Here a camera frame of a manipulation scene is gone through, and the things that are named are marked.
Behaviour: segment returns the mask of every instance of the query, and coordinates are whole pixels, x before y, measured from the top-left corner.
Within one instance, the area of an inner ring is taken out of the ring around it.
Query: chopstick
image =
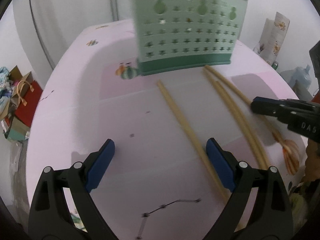
[[[232,114],[233,118],[239,125],[244,137],[246,138],[250,149],[252,150],[260,169],[267,170],[269,168],[269,161],[266,155],[266,152],[261,145],[258,137],[255,135],[254,131],[252,130],[249,122],[247,121],[246,117],[242,113],[241,109],[238,105],[234,102],[231,96],[227,93],[224,87],[220,84],[219,81],[215,81],[212,76],[209,74],[207,68],[204,69],[204,75],[211,83],[213,88],[217,91],[221,99],[225,102],[227,108],[229,109],[230,113]]]
[[[200,140],[198,139],[197,135],[191,128],[190,124],[188,123],[187,119],[185,118],[183,112],[179,109],[173,98],[171,97],[170,93],[168,90],[165,88],[161,80],[157,82],[157,86],[162,93],[165,101],[167,102],[168,106],[170,107],[171,111],[173,112],[174,116],[177,118],[179,124],[181,125],[182,129],[184,130],[185,134],[188,136],[190,142],[192,143],[193,147],[198,153],[198,156],[202,160],[205,168],[207,169],[210,177],[212,180],[215,182],[216,186],[218,187],[218,190],[220,194],[222,195],[223,201],[226,204],[228,202],[229,196],[222,185],[216,171],[214,170],[207,154],[205,153]]]
[[[222,81],[228,88],[230,88],[244,103],[247,104],[248,107],[250,107],[252,101],[247,98],[238,88],[235,87],[234,84],[232,84],[228,79],[226,79],[223,75],[221,75],[218,71],[211,68],[209,65],[205,65],[204,68],[208,70],[210,73],[212,73],[214,76],[216,76],[220,81]],[[294,175],[299,168],[299,161],[294,160],[293,153],[291,149],[285,144],[285,141],[279,132],[278,129],[273,127],[273,125],[269,122],[269,120],[264,115],[258,115],[258,117],[263,121],[267,129],[272,133],[274,139],[276,142],[280,143],[282,148],[284,148],[288,152],[288,158],[286,160],[288,163],[286,163],[287,170],[289,173]]]

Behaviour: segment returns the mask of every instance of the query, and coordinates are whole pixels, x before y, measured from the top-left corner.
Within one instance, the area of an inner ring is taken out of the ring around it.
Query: white wall
[[[29,0],[13,0],[14,20],[22,47],[36,72],[36,80],[42,88],[51,76],[52,69],[38,39],[29,5]]]
[[[259,41],[266,18],[274,19],[276,12],[290,19],[290,26],[277,61],[279,71],[311,64],[309,50],[320,40],[320,17],[310,0],[249,0],[240,41],[253,48]],[[309,92],[318,88],[313,69]]]
[[[12,3],[0,20],[0,41],[0,66],[6,66],[11,70],[18,65],[22,75],[32,71],[36,76],[17,33]],[[0,134],[0,196],[8,207],[13,205],[9,171],[10,153],[11,143],[4,138],[3,134]]]
[[[112,22],[110,0],[31,0],[31,4],[53,67],[85,28]]]
[[[11,70],[16,65],[22,75],[33,72],[18,36],[11,3],[0,20],[0,66]]]

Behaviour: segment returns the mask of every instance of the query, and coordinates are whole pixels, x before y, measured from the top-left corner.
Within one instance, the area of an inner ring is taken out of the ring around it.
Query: white tabletop
[[[190,68],[123,80],[115,75],[121,62],[135,66],[137,48],[130,20],[85,29],[53,71],[32,123],[27,151],[29,202],[44,167],[65,169],[97,151],[106,139],[116,152],[99,187],[91,192],[101,215],[120,239],[137,236],[141,214],[177,199],[177,203],[148,218],[147,239],[202,239],[223,204],[188,138],[156,87],[161,79],[181,107],[203,146],[210,137],[238,160],[257,163],[227,108],[201,73]],[[93,46],[86,44],[96,40]],[[297,98],[285,81],[259,56],[237,41],[230,65],[214,66],[244,94]],[[301,168],[288,175],[282,149],[270,133],[235,96],[285,186],[303,176],[306,139],[272,122],[300,148]],[[70,195],[68,205],[73,211]]]

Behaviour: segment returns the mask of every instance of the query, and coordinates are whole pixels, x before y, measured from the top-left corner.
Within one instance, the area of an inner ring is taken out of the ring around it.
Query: bamboo stick
[[[165,101],[167,102],[168,106],[170,107],[171,111],[177,118],[179,124],[181,125],[182,129],[184,130],[185,134],[188,136],[189,140],[191,141],[193,147],[197,151],[200,159],[202,160],[204,166],[206,167],[210,177],[215,182],[216,186],[218,187],[219,192],[222,195],[223,201],[226,204],[228,202],[229,196],[226,191],[226,189],[223,187],[216,171],[214,170],[207,154],[205,153],[201,142],[197,138],[195,132],[191,128],[190,124],[188,123],[187,119],[185,118],[183,112],[179,109],[171,95],[169,94],[168,90],[165,88],[165,86],[162,84],[161,80],[157,82],[157,86],[162,93]]]
[[[239,128],[244,134],[250,146],[250,149],[252,150],[258,162],[259,168],[264,170],[268,169],[269,161],[264,151],[264,148],[262,147],[259,139],[253,132],[251,126],[249,125],[249,122],[247,121],[246,117],[244,116],[244,114],[242,113],[238,105],[230,97],[227,91],[222,87],[219,81],[215,81],[206,69],[204,69],[204,75],[206,76],[208,81],[211,83],[211,85],[214,87],[214,89],[218,92],[219,96],[225,102],[230,113],[233,115],[234,119],[238,123]]]
[[[223,75],[221,75],[218,71],[211,68],[209,65],[204,66],[206,70],[208,70],[210,73],[215,75],[220,81],[222,81],[227,87],[229,87],[239,98],[247,104],[248,107],[251,105],[251,100],[247,98],[238,88],[235,87],[234,84],[232,84],[228,79],[226,79]],[[268,128],[268,130],[272,133],[274,139],[280,143],[282,148],[287,151],[287,157],[285,160],[287,160],[286,167],[288,172],[291,175],[294,175],[298,169],[299,169],[299,160],[294,156],[292,150],[290,147],[288,147],[285,143],[285,140],[283,139],[281,133],[278,129],[273,127],[273,125],[269,122],[269,120],[264,115],[258,115],[258,117],[263,121],[265,126]]]

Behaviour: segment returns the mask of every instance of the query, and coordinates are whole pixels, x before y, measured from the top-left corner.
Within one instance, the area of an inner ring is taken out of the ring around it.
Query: black clamp
[[[317,103],[256,97],[251,110],[255,114],[274,116],[287,124],[288,130],[320,143],[320,105]]]
[[[89,192],[96,188],[115,153],[108,139],[98,152],[69,169],[45,167],[29,215],[28,233],[33,240],[118,240],[107,225]],[[289,240],[293,236],[289,198],[276,167],[253,169],[223,151],[211,138],[207,154],[223,185],[232,195],[224,210],[203,240]],[[77,229],[71,219],[63,188],[70,188],[73,201],[87,232]],[[258,194],[246,228],[234,232],[249,199],[251,189]]]

